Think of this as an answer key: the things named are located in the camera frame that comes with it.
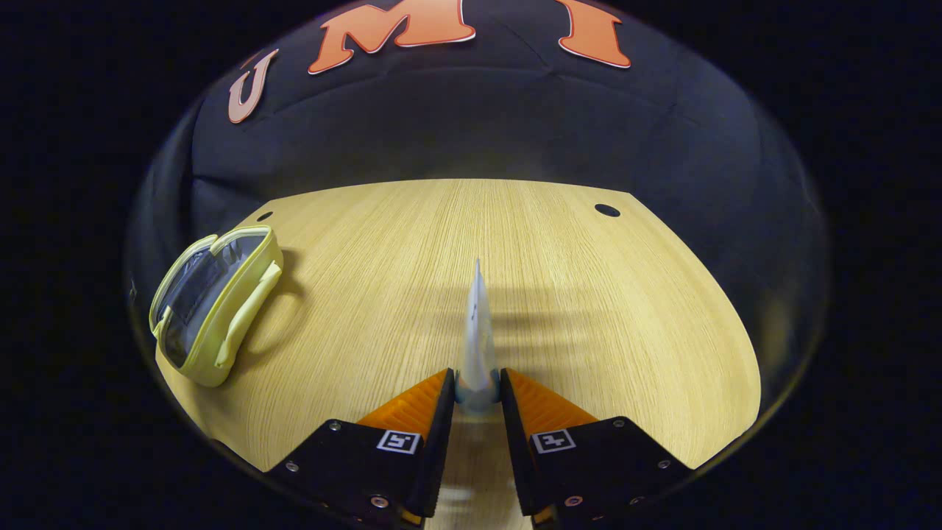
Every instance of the wood grain surface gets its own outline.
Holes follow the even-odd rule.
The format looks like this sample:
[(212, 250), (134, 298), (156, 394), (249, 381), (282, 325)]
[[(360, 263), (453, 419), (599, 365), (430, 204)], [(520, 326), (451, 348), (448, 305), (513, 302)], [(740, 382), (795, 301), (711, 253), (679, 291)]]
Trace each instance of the wood grain surface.
[[(621, 215), (599, 213), (596, 204)], [(268, 471), (329, 418), (356, 422), (460, 368), (475, 258), (498, 365), (596, 418), (625, 415), (691, 468), (753, 424), (755, 353), (735, 309), (668, 226), (629, 193), (439, 179), (268, 202), (284, 274), (229, 379), (199, 387), (157, 352), (204, 433)], [(427, 528), (530, 528), (499, 406), (456, 408)]]

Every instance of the black fabric backdrop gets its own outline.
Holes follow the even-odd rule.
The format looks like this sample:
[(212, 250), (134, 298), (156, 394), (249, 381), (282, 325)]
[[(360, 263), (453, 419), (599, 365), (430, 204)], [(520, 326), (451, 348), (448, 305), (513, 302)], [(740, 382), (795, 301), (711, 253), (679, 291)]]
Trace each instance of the black fabric backdrop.
[[(245, 122), (227, 118), (230, 87), (246, 71), (233, 67), (190, 106), (155, 158), (124, 247), (124, 290), (137, 292), (142, 337), (176, 257), (270, 199), (422, 178), (607, 188), (632, 193), (658, 215), (729, 296), (756, 350), (763, 423), (820, 334), (829, 263), (813, 185), (754, 98), (628, 14), (618, 14), (616, 28), (630, 70), (566, 53), (557, 44), (569, 31), (566, 7), (546, 0), (467, 2), (471, 41), (390, 43), (311, 77), (319, 28), (337, 14), (259, 47), (258, 58), (279, 51)], [(151, 351), (154, 342), (141, 347)]]
[[(29, 244), (7, 259), (10, 527), (323, 527), (175, 416), (132, 337), (121, 248), (132, 197), (187, 107), (330, 7), (11, 11), (8, 84), (18, 90), (5, 173)], [(918, 78), (933, 65), (938, 13), (896, 3), (619, 7), (770, 110), (820, 189), (835, 247), (830, 326), (795, 395), (639, 526), (930, 527), (937, 382), (924, 376), (938, 307), (922, 285), (937, 276), (926, 257), (938, 250), (938, 156), (927, 142), (938, 128), (932, 84)], [(363, 63), (357, 54), (344, 68)], [(25, 275), (33, 281), (16, 280)]]

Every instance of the yellow pouch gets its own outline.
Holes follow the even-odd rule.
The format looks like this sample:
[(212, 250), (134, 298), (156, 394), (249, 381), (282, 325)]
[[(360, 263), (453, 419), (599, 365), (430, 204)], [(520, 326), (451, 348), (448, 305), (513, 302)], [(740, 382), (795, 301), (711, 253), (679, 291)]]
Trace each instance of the yellow pouch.
[(151, 302), (151, 333), (158, 350), (194, 382), (219, 386), (283, 266), (275, 233), (263, 224), (191, 244)]

